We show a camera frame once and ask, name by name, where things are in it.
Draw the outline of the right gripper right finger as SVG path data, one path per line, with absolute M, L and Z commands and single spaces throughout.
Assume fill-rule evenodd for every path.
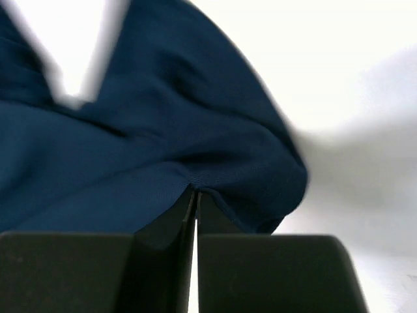
M 197 220 L 200 312 L 367 311 L 339 239 L 240 233 L 206 194 L 198 195 Z

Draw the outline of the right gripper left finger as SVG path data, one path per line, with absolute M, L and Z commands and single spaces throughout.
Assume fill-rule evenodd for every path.
M 1 235 L 2 312 L 186 312 L 195 192 L 134 234 Z

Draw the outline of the navy blue shorts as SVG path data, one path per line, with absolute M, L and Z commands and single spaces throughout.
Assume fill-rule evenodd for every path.
M 1 229 L 135 232 L 188 188 L 272 233 L 307 169 L 261 83 L 185 1 L 132 1 L 94 103 L 57 104 L 1 10 Z

